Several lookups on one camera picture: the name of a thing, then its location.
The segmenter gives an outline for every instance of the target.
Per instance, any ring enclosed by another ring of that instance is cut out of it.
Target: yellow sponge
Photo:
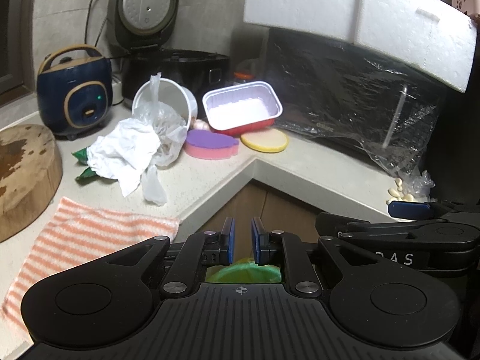
[[[289,145],[289,137],[276,128],[246,132],[240,137],[246,147],[263,153],[278,153]]]

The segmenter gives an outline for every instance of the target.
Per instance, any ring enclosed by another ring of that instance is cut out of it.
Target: crosshair symbol
[[[246,289],[245,287],[238,287],[234,289],[235,292],[239,293],[240,295],[246,294],[249,289]]]

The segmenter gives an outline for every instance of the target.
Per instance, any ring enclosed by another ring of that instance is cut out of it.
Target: dishcloth
[[[20,304],[33,284],[152,237],[173,240],[178,228],[178,219],[95,209],[63,197],[10,285],[0,316],[30,338]]]

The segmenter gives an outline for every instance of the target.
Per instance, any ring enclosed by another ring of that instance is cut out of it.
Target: cutting board
[[[47,208],[62,178],[62,158],[45,126],[0,131],[0,242],[30,225]]]

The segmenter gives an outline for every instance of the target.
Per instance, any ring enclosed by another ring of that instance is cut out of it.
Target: screw
[[[163,290],[170,294],[180,294],[187,289],[187,286],[184,283],[179,281],[172,281],[163,286]]]
[[[304,294],[312,294],[315,291],[318,291],[318,284],[312,282],[312,281],[301,281],[300,283],[297,283],[295,286],[297,291],[303,292]]]

